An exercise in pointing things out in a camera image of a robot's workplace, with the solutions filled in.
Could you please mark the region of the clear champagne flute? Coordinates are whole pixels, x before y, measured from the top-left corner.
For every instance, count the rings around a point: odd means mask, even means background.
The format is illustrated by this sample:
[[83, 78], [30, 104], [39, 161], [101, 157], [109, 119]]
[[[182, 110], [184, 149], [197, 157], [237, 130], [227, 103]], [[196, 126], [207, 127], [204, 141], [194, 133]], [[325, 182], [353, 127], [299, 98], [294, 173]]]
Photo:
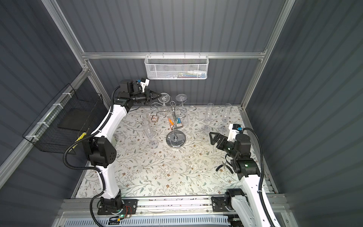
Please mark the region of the clear champagne flute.
[[150, 115], [150, 113], [145, 112], [145, 113], [143, 113], [140, 117], [141, 117], [141, 119], [142, 119], [143, 121], [144, 121], [144, 120], [151, 121], [151, 115]]
[[150, 126], [150, 121], [148, 120], [143, 120], [142, 123], [141, 123], [143, 129], [144, 129], [144, 132], [146, 134], [146, 137], [148, 138], [148, 146], [151, 148], [151, 149], [156, 149], [159, 145], [158, 143], [158, 140], [155, 139], [155, 134], [154, 132], [152, 131], [151, 129], [151, 126]]

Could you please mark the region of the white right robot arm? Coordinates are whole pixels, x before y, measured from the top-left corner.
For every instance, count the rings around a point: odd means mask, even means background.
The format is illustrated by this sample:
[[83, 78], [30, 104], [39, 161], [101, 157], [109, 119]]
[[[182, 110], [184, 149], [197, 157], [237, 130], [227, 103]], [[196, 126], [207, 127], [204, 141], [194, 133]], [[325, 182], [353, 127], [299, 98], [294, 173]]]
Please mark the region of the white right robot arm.
[[245, 227], [279, 227], [267, 195], [263, 189], [264, 165], [251, 158], [251, 139], [246, 131], [255, 134], [251, 128], [239, 124], [229, 126], [229, 135], [210, 132], [210, 143], [231, 158], [224, 165], [237, 174], [241, 188], [227, 189], [224, 195], [225, 207], [235, 211]]

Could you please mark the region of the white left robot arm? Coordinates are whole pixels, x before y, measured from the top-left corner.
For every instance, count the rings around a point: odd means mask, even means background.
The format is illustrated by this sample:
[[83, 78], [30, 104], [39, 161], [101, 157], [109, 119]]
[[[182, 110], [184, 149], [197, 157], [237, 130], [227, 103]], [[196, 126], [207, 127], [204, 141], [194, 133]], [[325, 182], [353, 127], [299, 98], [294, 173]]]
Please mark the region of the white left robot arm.
[[63, 154], [63, 163], [67, 168], [85, 170], [85, 167], [73, 166], [67, 160], [69, 152], [82, 144], [86, 159], [90, 162], [87, 169], [96, 171], [102, 186], [98, 208], [107, 213], [119, 214], [126, 209], [112, 166], [117, 155], [112, 143], [113, 134], [134, 104], [145, 106], [160, 97], [159, 93], [148, 88], [149, 83], [150, 80], [146, 78], [122, 80], [112, 92], [110, 108], [100, 125], [89, 136], [70, 145]]

